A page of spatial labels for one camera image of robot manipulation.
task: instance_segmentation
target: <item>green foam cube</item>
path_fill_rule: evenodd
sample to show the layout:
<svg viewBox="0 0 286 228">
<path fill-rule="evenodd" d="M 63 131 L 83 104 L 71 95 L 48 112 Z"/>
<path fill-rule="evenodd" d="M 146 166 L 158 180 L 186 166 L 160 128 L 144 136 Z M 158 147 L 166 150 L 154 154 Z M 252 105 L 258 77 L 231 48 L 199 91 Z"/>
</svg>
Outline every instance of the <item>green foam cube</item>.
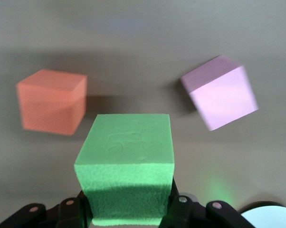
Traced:
<svg viewBox="0 0 286 228">
<path fill-rule="evenodd" d="M 169 115 L 98 115 L 75 171 L 95 225 L 159 225 L 174 172 Z"/>
</svg>

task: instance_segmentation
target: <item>beige background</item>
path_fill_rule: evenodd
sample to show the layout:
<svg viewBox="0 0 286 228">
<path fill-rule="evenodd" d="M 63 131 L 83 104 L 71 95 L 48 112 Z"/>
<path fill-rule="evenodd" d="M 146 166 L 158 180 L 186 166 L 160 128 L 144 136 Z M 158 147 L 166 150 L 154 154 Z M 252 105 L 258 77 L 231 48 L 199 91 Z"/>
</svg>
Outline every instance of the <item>beige background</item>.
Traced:
<svg viewBox="0 0 286 228">
<path fill-rule="evenodd" d="M 245 65 L 259 110 L 209 132 L 178 79 L 218 55 Z M 88 75 L 71 137 L 21 128 L 15 84 L 42 68 Z M 286 205 L 286 0 L 0 0 L 0 222 L 77 195 L 97 113 L 170 114 L 177 186 L 202 205 Z"/>
</svg>

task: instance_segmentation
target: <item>pink foam cube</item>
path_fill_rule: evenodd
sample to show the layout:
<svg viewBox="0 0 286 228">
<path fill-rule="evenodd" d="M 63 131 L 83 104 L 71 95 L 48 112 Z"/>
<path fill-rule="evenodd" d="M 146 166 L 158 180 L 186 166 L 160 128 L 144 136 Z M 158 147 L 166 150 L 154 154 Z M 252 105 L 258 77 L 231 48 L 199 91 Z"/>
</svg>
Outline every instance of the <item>pink foam cube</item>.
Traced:
<svg viewBox="0 0 286 228">
<path fill-rule="evenodd" d="M 87 76 L 43 69 L 16 87 L 24 129 L 74 134 L 86 112 Z"/>
<path fill-rule="evenodd" d="M 219 56 L 181 77 L 210 131 L 258 109 L 245 68 Z"/>
</svg>

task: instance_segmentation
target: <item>bolt head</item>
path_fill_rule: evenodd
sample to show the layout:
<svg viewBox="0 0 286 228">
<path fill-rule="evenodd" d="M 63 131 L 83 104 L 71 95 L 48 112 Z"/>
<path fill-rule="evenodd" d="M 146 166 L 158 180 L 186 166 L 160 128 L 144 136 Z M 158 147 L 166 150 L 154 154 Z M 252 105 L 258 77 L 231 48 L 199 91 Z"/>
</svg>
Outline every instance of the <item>bolt head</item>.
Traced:
<svg viewBox="0 0 286 228">
<path fill-rule="evenodd" d="M 71 205 L 71 204 L 73 204 L 73 203 L 74 203 L 73 200 L 68 200 L 68 201 L 66 202 L 66 205 Z"/>
<path fill-rule="evenodd" d="M 187 198 L 184 197 L 184 196 L 180 196 L 180 197 L 179 197 L 179 202 L 181 202 L 181 203 L 186 203 L 186 202 L 187 202 Z"/>
<path fill-rule="evenodd" d="M 216 208 L 216 209 L 221 209 L 221 208 L 222 208 L 222 205 L 221 205 L 220 203 L 218 203 L 218 202 L 213 202 L 213 203 L 212 203 L 212 206 L 213 206 L 214 208 Z"/>
<path fill-rule="evenodd" d="M 29 212 L 36 212 L 38 210 L 38 207 L 32 207 L 30 208 Z"/>
</svg>

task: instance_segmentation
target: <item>cube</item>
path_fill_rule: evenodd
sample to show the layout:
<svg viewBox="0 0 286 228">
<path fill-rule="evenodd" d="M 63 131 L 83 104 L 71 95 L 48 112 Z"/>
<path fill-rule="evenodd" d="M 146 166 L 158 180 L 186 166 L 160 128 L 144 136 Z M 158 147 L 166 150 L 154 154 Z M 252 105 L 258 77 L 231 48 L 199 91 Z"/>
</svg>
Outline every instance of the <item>cube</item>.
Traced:
<svg viewBox="0 0 286 228">
<path fill-rule="evenodd" d="M 75 172 L 96 226 L 158 226 L 174 172 L 169 115 L 98 115 Z"/>
<path fill-rule="evenodd" d="M 23 129 L 73 135 L 86 112 L 87 76 L 42 69 L 16 86 Z"/>
<path fill-rule="evenodd" d="M 210 131 L 258 109 L 245 68 L 219 56 L 181 77 Z"/>
</svg>

